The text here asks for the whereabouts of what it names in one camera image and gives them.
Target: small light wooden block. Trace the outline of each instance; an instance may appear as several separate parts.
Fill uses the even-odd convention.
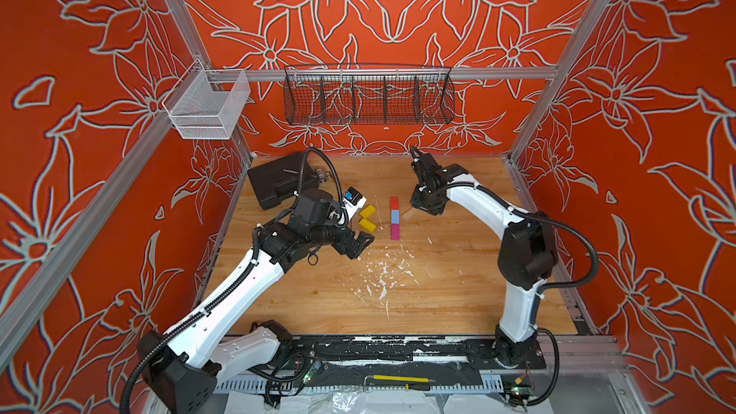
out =
[[[361,217],[371,217],[373,216],[373,213],[375,213],[375,207],[373,205],[368,205],[367,207],[363,208],[363,211],[361,211],[359,214]]]
[[[366,232],[369,234],[373,234],[373,231],[375,230],[375,224],[370,222],[368,219],[361,219],[361,222],[359,222],[358,225],[366,229]]]

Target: basket divider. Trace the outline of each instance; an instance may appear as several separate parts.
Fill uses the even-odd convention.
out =
[[[447,90],[447,82],[450,79],[450,71],[447,71],[447,74],[445,74],[445,83],[442,84],[442,94],[439,96],[439,108],[442,110],[442,116],[445,118],[445,123],[449,123],[450,119],[447,118],[447,115],[445,115],[445,91]]]
[[[319,115],[322,122],[327,122],[327,102],[325,100],[325,77],[319,77]]]
[[[414,117],[417,122],[422,121],[422,113],[419,110],[419,78],[414,76]]]
[[[386,87],[386,76],[383,76],[383,122],[389,122],[389,89]]]
[[[350,76],[350,96],[353,98],[353,121],[358,119],[358,106],[355,106],[355,76]]]
[[[297,113],[297,100],[294,99],[294,91],[291,90],[291,81],[294,79],[294,77],[290,76],[289,72],[286,70],[285,67],[283,71],[286,73],[286,87],[289,89],[289,97],[291,98],[291,108],[288,109],[288,112],[286,113],[286,121],[290,125],[293,125],[294,115],[296,115]]]

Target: plastic sheet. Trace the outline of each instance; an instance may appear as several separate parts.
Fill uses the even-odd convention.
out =
[[[529,414],[554,414],[549,400],[527,408]],[[450,395],[443,409],[445,414],[510,414],[524,412],[524,408],[511,408],[485,395]]]
[[[282,398],[278,410],[264,408],[263,397],[230,392],[225,414],[439,414],[434,396],[413,391],[335,392]]]

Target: black wire basket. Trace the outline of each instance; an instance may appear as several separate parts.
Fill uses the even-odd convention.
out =
[[[351,63],[284,71],[291,125],[441,125],[455,118],[449,67]]]

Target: white wire basket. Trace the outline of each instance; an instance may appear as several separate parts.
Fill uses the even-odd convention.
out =
[[[179,80],[181,96],[171,96],[163,103],[171,123],[185,140],[229,139],[248,101],[250,85],[244,70],[230,91],[222,91],[218,84],[210,82],[208,72],[211,71],[195,61]]]

